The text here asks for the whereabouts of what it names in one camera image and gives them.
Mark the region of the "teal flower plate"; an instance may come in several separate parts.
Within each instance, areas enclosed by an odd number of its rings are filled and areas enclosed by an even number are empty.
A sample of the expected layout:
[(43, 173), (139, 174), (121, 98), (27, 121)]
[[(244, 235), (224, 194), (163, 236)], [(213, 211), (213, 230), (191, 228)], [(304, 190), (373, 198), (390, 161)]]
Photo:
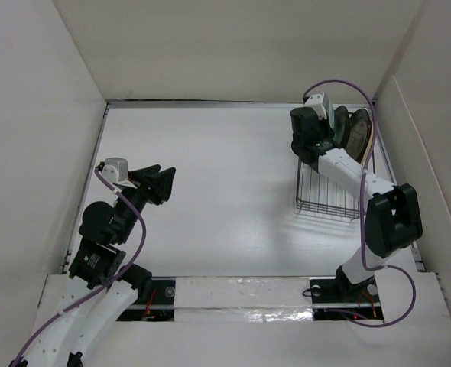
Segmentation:
[(332, 140), (339, 148), (345, 148), (351, 131), (350, 115), (345, 106), (339, 106), (334, 110), (332, 130)]

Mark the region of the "striped rim cream plate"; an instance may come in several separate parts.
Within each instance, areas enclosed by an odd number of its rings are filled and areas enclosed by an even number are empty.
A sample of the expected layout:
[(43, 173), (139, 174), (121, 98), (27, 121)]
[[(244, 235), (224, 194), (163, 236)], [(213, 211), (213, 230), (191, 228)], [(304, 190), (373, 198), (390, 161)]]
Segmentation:
[(367, 128), (362, 120), (366, 115), (369, 115), (366, 109), (358, 109), (350, 116), (351, 131), (345, 150), (358, 163), (360, 163), (360, 156), (367, 136)]

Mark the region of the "cream bird branch plate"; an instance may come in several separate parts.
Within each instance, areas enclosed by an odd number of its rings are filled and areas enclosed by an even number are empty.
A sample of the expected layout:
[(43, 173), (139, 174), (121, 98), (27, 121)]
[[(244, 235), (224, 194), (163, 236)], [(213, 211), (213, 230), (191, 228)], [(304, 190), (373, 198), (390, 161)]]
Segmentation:
[(374, 128), (374, 123), (373, 123), (370, 115), (366, 115), (366, 117), (363, 117), (362, 120), (365, 122), (365, 125), (367, 128), (367, 136), (365, 138), (365, 142), (363, 145), (363, 151), (360, 156), (360, 164), (365, 164), (366, 161), (368, 160), (368, 157), (370, 155), (369, 152), (373, 145), (375, 128)]

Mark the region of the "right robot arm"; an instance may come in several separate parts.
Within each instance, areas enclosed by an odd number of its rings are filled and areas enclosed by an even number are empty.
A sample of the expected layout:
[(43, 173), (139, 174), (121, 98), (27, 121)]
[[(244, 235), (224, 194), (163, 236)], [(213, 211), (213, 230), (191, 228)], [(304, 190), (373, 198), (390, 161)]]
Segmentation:
[(364, 167), (375, 138), (368, 111), (350, 113), (340, 106), (333, 118), (322, 119), (311, 107), (291, 110), (291, 149), (359, 202), (362, 243), (338, 267), (333, 282), (337, 297), (352, 300), (375, 270), (423, 235), (423, 225), (417, 191), (410, 184), (397, 186)]

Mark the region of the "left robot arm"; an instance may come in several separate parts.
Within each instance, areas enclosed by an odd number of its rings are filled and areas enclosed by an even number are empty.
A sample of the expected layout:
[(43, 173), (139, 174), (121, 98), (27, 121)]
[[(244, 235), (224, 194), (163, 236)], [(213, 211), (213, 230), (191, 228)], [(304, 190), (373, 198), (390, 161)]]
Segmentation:
[(125, 309), (152, 296), (152, 274), (135, 262), (147, 236), (141, 213), (170, 199), (176, 170), (155, 164), (130, 171), (125, 159), (107, 158), (94, 174), (116, 200), (84, 209), (57, 312), (22, 346), (13, 366), (85, 366)]

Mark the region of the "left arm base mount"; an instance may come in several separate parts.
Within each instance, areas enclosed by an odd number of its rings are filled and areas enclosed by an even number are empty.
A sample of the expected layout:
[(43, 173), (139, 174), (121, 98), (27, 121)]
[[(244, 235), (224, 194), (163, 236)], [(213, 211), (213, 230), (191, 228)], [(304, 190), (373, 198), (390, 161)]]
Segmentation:
[(174, 320), (176, 278), (153, 278), (149, 292), (139, 297), (118, 317), (121, 322), (167, 322)]

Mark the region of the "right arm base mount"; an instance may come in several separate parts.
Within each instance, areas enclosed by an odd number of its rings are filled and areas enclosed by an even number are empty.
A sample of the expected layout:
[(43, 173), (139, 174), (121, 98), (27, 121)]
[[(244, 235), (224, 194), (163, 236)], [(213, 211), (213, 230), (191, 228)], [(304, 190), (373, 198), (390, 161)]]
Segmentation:
[(311, 278), (302, 295), (311, 300), (315, 321), (384, 319), (374, 275), (351, 284), (339, 266), (333, 278)]

